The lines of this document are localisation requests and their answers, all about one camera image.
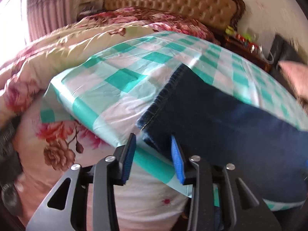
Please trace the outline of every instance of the floral comforter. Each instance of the floral comforter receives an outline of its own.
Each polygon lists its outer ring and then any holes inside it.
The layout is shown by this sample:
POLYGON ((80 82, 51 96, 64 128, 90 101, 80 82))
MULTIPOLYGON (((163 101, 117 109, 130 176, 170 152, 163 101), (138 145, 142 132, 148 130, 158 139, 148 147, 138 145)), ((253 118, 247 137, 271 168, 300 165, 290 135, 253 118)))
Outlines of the floral comforter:
MULTIPOLYGON (((39 117, 41 97, 50 80, 106 48, 164 30, 217 43, 213 34, 194 19, 124 8, 87 17, 56 30, 0 66, 0 127, 22 115, 13 145, 24 171, 15 183, 23 204, 20 219, 24 224, 73 163, 89 166, 114 150, 73 119, 42 123, 39 117)), ((136 165, 132 167, 128 184, 115 188, 115 197, 120 228, 127 231, 170 230, 186 202, 184 195, 136 165)), ((87 230, 91 230, 91 218, 87 220, 87 230)))

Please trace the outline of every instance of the denim fabric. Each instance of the denim fabric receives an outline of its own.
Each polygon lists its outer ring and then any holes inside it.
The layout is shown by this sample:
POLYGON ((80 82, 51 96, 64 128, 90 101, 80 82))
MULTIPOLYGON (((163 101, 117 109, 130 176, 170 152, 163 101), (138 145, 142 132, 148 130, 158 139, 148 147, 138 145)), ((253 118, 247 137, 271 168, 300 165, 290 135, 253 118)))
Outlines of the denim fabric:
POLYGON ((291 203, 306 198, 308 132, 206 84, 183 64, 137 126, 144 141, 169 159, 174 133, 189 147, 187 157, 235 164, 264 199, 291 203))

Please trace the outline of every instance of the checkered sheet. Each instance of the checkered sheet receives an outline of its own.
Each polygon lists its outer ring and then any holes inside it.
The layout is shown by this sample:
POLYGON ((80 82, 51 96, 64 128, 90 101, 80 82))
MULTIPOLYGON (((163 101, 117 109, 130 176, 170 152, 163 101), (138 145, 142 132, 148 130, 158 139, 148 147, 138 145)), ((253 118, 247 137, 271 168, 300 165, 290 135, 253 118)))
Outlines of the checkered sheet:
MULTIPOLYGON (((42 101, 41 119, 73 116, 110 145, 123 145, 131 132, 138 132, 136 121, 181 63, 207 84, 308 130, 307 115, 270 75, 220 46, 170 31, 120 43, 55 76, 42 101)), ((176 180, 172 164, 154 150, 140 145, 134 161, 172 188, 191 193, 176 180)))

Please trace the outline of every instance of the metal screw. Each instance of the metal screw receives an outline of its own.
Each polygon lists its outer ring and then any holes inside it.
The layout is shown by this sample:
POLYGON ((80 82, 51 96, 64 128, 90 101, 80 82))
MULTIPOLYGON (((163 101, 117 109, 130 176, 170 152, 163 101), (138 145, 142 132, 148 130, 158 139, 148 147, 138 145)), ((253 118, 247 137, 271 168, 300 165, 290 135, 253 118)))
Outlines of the metal screw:
POLYGON ((228 170, 235 170, 235 165, 232 164, 232 163, 228 163, 228 164, 226 165, 226 169, 228 169, 228 170))
POLYGON ((107 162, 112 162, 112 161, 114 161, 115 159, 116 159, 115 156, 107 156, 107 157, 105 158, 105 161, 107 161, 107 162))
POLYGON ((78 170, 78 169, 80 169, 80 165, 79 164, 73 164, 71 167, 70 167, 70 169, 71 170, 78 170))
POLYGON ((200 156, 192 156, 192 157, 190 157, 190 160, 191 161, 200 161, 200 156))

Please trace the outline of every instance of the black strap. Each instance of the black strap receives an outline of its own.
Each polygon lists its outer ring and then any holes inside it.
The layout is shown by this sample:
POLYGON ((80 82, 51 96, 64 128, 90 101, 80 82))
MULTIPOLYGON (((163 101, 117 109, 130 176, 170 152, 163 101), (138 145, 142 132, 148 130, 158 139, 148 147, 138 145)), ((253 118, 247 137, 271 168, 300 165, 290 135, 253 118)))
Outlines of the black strap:
POLYGON ((4 186, 7 183, 15 181, 22 171, 23 168, 20 164, 18 153, 13 151, 0 163, 0 185, 4 186))

